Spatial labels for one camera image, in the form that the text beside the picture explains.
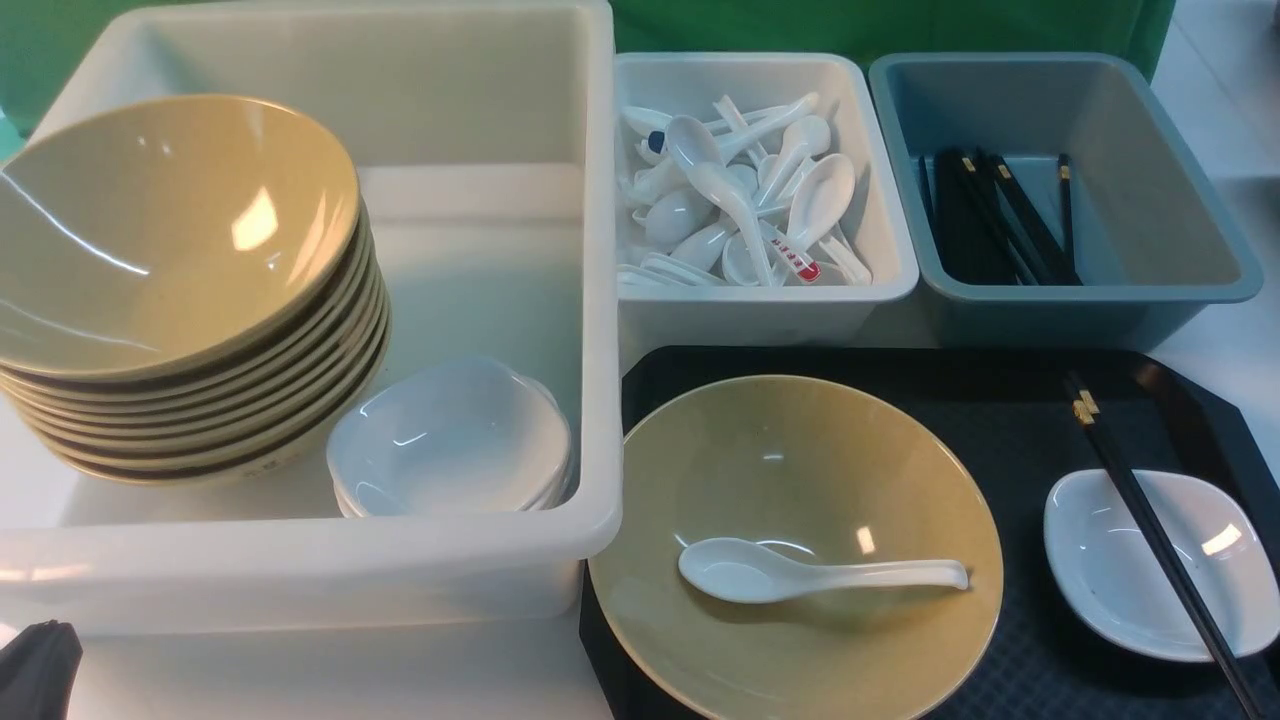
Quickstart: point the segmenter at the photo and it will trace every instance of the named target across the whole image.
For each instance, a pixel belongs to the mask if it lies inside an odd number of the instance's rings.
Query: plastic tub
[[[37,136],[166,94],[306,111],[360,165],[394,313],[370,387],[483,354],[575,428],[576,492],[536,512],[339,516],[324,447],[274,477],[84,478],[0,401],[0,623],[101,633],[550,616],[621,502],[609,8],[374,0],[155,8],[116,19]]]
[[[618,286],[622,360],[630,366],[667,345],[846,345],[881,304],[906,296],[919,272],[879,124],[861,70],[844,58],[787,53],[631,53],[617,58],[618,105],[718,119],[712,102],[728,95],[742,110],[818,92],[832,128],[832,151],[849,155],[858,187],[841,220],[874,274],[864,287],[678,288]],[[618,123],[617,170],[649,167],[637,136]],[[777,137],[772,138],[777,151]],[[617,204],[618,252],[634,254],[644,231]]]
[[[872,65],[870,78],[941,343],[1149,350],[1206,305],[1261,290],[1247,241],[1124,60],[891,55]],[[979,287],[943,272],[916,158],[950,146],[1001,152],[1055,232],[1057,155],[1071,156],[1083,287]]]

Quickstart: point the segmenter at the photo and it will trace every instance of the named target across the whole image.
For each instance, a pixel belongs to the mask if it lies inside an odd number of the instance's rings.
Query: yellow bowl
[[[325,425],[347,406],[376,374],[389,345],[390,322],[390,304],[384,296],[371,334],[360,351],[343,363],[342,377],[333,383],[316,386],[308,395],[306,406],[297,413],[216,447],[173,455],[120,455],[68,445],[38,429],[36,436],[72,466],[109,479],[193,479],[229,468],[237,468],[238,473],[246,471],[241,468],[246,462],[293,443],[314,428]]]
[[[314,416],[312,424],[306,424],[301,429],[294,430],[292,434],[284,437],[283,439],[278,439],[271,445],[255,448],[244,452],[243,455],[234,455],[214,464],[182,468],[177,470],[122,470],[108,465],[84,462],[73,457],[59,455],[56,450],[52,450],[54,455],[58,455],[63,462],[84,474],[127,484],[174,486],[188,483],[229,483],[252,479],[265,473],[279,470],[284,465],[296,461],[303,454],[324,445],[324,441],[329,437],[333,427],[338,424],[338,420],[342,419],[349,407],[360,401],[365,388],[367,388],[378,377],[378,372],[381,369],[383,360],[385,359],[389,347],[390,329],[388,328],[388,331],[383,333],[381,345],[378,346],[372,359],[367,365],[365,365],[364,373],[360,375],[358,380],[353,386],[344,387],[340,391],[332,393],[329,400],[332,400],[333,404],[323,406]]]
[[[0,179],[0,365],[60,379],[166,375],[250,345],[324,284],[360,210],[333,133],[229,95],[90,118]]]
[[[353,307],[334,334],[316,351],[298,361],[283,384],[251,388],[206,407],[179,413],[207,414],[192,419],[164,419],[170,413],[142,415],[147,425],[104,425],[50,415],[35,405],[19,404],[18,413],[28,425],[59,442],[93,452],[161,456],[214,447],[230,438],[268,428],[305,407],[314,396],[329,389],[349,370],[349,365],[374,338],[383,314],[383,284],[372,275],[366,301]]]
[[[243,418],[251,413],[288,402],[332,365],[332,359],[349,350],[352,337],[371,320],[371,307],[381,297],[383,279],[376,269],[366,270],[347,305],[334,309],[337,324],[315,336],[311,347],[285,354],[287,361],[257,382],[230,393],[219,387],[191,396],[179,396],[138,405],[101,405],[93,411],[68,410],[65,401],[36,396],[26,389],[8,388],[17,405],[29,415],[63,429],[119,438],[166,437],[195,433]]]
[[[600,607],[636,665],[708,717],[916,717],[996,626],[1004,562],[973,478],[909,415],[845,386],[749,377],[668,402],[626,438],[622,506],[589,561]],[[676,566],[722,536],[805,562],[954,559],[972,587],[731,605]]]
[[[316,297],[276,332],[198,372],[127,383],[65,382],[6,372],[0,368],[0,387],[20,400],[47,407],[64,418],[78,414],[159,413],[209,402],[246,387],[276,378],[333,332],[333,325],[360,297],[361,281],[374,258],[372,236],[362,215],[356,236]]]

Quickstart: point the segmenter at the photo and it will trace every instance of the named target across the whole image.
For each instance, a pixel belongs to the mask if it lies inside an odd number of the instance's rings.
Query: chopstick gold tip
[[[1089,413],[1089,405],[1083,400],[1076,400],[1071,404],[1071,411],[1075,413],[1075,419],[1080,421],[1082,425],[1093,424],[1093,413]]]
[[[1084,407],[1089,411],[1089,415],[1097,415],[1101,413],[1101,410],[1098,410],[1098,404],[1093,401],[1093,393],[1089,391],[1082,389],[1080,400],[1084,401]]]

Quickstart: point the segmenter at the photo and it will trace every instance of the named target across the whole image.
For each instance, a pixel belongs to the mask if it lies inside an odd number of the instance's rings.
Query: serving tray
[[[867,391],[937,434],[991,506],[1005,557],[1005,596],[986,656],[927,717],[1239,717],[1213,665],[1164,662],[1115,647],[1089,630],[1057,591],[1044,556],[1044,500],[1062,475],[1098,466],[1065,401],[1060,378],[1068,368],[1082,373],[1135,466],[1196,475],[1226,491],[1249,514],[1272,571],[1280,571],[1280,489],[1244,418],[1134,352],[667,347],[623,379],[622,419],[630,430],[696,387],[782,373]],[[699,717],[626,655],[590,578],[579,634],[616,719]],[[1240,665],[1262,706],[1280,711],[1280,643]]]

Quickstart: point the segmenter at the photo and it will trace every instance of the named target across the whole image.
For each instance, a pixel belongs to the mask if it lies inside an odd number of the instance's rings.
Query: stack of white dishes
[[[252,477],[376,374],[390,305],[356,168],[236,96],[95,117],[0,169],[0,386],[102,478]]]
[[[328,460],[347,518],[545,510],[573,474],[573,443],[541,383],[465,357],[347,413]]]

